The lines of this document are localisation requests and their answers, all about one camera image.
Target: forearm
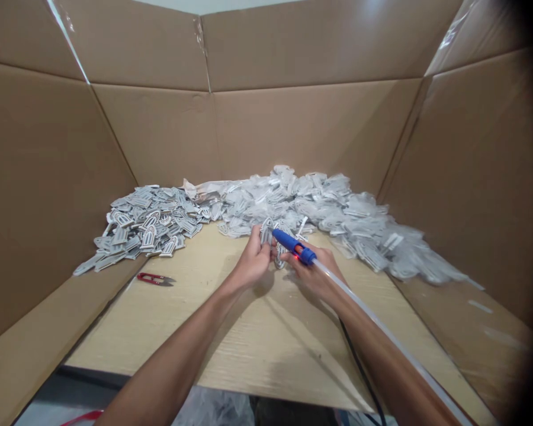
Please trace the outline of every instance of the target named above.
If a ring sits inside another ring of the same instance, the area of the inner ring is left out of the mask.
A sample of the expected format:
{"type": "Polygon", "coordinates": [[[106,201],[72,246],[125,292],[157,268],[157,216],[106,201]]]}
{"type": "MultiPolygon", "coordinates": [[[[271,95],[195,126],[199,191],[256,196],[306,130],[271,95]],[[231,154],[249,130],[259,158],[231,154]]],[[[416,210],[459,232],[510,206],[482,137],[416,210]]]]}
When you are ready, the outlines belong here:
{"type": "Polygon", "coordinates": [[[332,305],[401,426],[459,424],[395,344],[339,288],[332,305]]]}
{"type": "Polygon", "coordinates": [[[96,425],[169,426],[182,407],[206,352],[242,289],[225,282],[129,380],[96,425]]]}

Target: scissors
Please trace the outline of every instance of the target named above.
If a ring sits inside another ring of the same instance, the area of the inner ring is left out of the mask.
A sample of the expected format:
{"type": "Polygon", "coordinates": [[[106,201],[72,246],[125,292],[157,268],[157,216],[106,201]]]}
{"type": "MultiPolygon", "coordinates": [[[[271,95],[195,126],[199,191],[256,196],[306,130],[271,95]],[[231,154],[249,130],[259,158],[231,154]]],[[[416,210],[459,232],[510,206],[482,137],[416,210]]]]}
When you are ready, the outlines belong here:
{"type": "Polygon", "coordinates": [[[159,285],[161,287],[173,287],[173,282],[176,282],[175,279],[172,279],[170,277],[164,277],[162,275],[154,275],[149,274],[146,272],[140,272],[136,278],[138,278],[140,281],[144,281],[150,284],[159,285]]]}

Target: hand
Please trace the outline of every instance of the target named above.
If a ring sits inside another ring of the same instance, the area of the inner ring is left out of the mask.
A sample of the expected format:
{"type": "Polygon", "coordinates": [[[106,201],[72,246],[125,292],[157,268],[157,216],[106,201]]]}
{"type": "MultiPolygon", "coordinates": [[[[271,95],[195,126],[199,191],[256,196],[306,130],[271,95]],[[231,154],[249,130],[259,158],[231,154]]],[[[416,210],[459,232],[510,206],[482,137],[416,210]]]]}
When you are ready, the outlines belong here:
{"type": "Polygon", "coordinates": [[[264,275],[268,269],[268,264],[275,257],[274,242],[265,243],[261,247],[261,226],[255,225],[251,231],[249,242],[227,280],[244,289],[251,287],[264,275]]]}
{"type": "MultiPolygon", "coordinates": [[[[318,260],[330,271],[332,271],[338,278],[340,278],[341,281],[346,283],[331,250],[328,250],[327,248],[316,247],[304,241],[302,241],[302,244],[316,253],[318,260]]],[[[306,266],[303,264],[292,253],[284,253],[280,256],[280,259],[288,262],[290,266],[294,268],[296,274],[302,280],[304,285],[308,287],[316,296],[318,296],[332,308],[335,307],[336,296],[340,291],[342,291],[335,282],[320,272],[320,270],[315,266],[306,266]]]]}

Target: person's left hand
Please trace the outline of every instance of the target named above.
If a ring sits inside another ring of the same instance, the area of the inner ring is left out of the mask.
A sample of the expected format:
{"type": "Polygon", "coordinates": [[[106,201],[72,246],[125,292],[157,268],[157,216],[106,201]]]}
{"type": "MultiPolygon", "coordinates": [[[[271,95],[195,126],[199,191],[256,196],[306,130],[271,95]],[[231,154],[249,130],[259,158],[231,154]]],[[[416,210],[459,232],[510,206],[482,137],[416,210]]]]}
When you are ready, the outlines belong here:
{"type": "Polygon", "coordinates": [[[249,242],[228,280],[241,288],[251,287],[268,269],[268,264],[276,257],[275,243],[265,243],[261,247],[261,226],[255,225],[249,242]]]}

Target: person's right hand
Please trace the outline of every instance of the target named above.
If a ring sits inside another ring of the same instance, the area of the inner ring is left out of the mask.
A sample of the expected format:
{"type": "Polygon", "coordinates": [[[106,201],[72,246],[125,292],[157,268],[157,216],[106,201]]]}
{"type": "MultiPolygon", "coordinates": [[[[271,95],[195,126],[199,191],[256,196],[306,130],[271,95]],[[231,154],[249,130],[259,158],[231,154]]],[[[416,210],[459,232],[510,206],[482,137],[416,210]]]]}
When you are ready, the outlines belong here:
{"type": "MultiPolygon", "coordinates": [[[[333,253],[327,248],[320,248],[302,241],[305,247],[311,249],[316,253],[318,260],[332,271],[341,281],[345,282],[342,272],[338,268],[336,259],[333,253]]],[[[334,307],[336,295],[342,291],[332,279],[328,278],[315,266],[306,266],[292,253],[284,253],[280,259],[288,262],[294,268],[298,277],[302,280],[304,285],[308,287],[316,296],[326,302],[331,307],[334,307]]]]}

